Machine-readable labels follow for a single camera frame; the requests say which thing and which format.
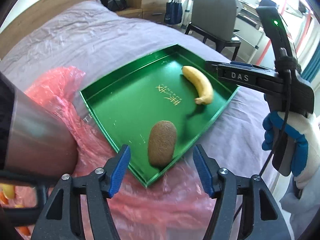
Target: hand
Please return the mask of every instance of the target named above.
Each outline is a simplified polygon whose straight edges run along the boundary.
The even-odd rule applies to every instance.
[[[281,129],[284,113],[273,111],[263,120],[266,130],[262,149],[271,150],[273,146],[273,126]],[[298,189],[303,189],[320,166],[320,130],[315,114],[305,118],[301,114],[289,112],[284,132],[296,141],[296,149],[291,162],[291,172]]]

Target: chair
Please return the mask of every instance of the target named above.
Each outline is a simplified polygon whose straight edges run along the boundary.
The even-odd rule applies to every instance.
[[[216,51],[235,47],[232,60],[236,59],[241,41],[233,33],[236,21],[236,0],[194,0],[191,22],[185,34],[193,30],[216,44]]]

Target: metal cylinder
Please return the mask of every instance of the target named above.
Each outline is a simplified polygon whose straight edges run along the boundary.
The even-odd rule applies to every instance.
[[[13,102],[0,94],[0,101],[12,111],[10,129],[0,149],[0,169],[57,180],[65,173],[72,174],[78,159],[77,143],[64,122],[14,87],[2,74],[0,82],[1,87],[8,85],[7,92],[14,94]],[[4,116],[8,120],[10,112]]]

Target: chair backrest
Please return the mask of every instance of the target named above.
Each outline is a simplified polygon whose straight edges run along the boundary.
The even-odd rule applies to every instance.
[[[213,36],[230,41],[236,21],[236,0],[193,0],[191,22]]]

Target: metallic green tray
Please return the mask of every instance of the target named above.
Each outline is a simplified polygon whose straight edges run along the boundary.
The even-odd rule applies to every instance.
[[[214,93],[210,105],[196,105],[197,91],[183,75],[182,67],[201,70]],[[148,187],[172,167],[213,124],[237,91],[237,86],[219,82],[205,71],[205,61],[180,45],[139,58],[100,78],[80,93],[101,131],[119,151],[131,148],[129,169]],[[161,120],[174,123],[177,143],[171,163],[163,170],[150,166],[148,138]]]

